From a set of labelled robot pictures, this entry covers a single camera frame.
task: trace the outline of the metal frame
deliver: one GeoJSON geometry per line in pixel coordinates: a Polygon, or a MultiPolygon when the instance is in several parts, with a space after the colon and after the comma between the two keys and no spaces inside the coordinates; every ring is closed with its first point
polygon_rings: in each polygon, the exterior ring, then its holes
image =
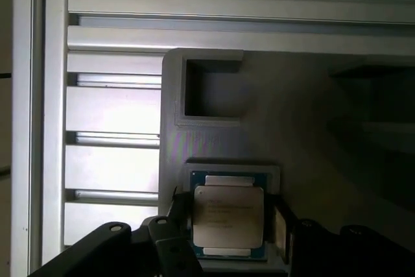
{"type": "Polygon", "coordinates": [[[67,0],[46,0],[42,263],[64,247],[67,19],[67,0]]]}
{"type": "Polygon", "coordinates": [[[43,0],[14,0],[11,276],[40,266],[43,0]]]}
{"type": "Polygon", "coordinates": [[[240,49],[413,55],[415,38],[410,36],[304,34],[289,32],[224,32],[204,30],[115,29],[69,26],[68,48],[73,51],[167,52],[175,48],[240,49]]]}
{"type": "Polygon", "coordinates": [[[298,19],[373,23],[411,23],[415,9],[406,3],[365,0],[69,0],[79,14],[176,16],[239,20],[298,19]]]}

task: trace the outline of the gray plastic part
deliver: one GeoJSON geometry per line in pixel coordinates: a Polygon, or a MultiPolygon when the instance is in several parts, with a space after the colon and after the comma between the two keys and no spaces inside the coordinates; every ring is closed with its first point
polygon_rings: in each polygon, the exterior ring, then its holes
{"type": "Polygon", "coordinates": [[[328,152],[340,153],[348,163],[326,123],[350,111],[351,103],[327,69],[359,59],[339,54],[169,51],[162,73],[160,213],[167,213],[174,189],[183,187],[188,162],[281,163],[287,196],[316,173],[333,170],[328,152]]]}

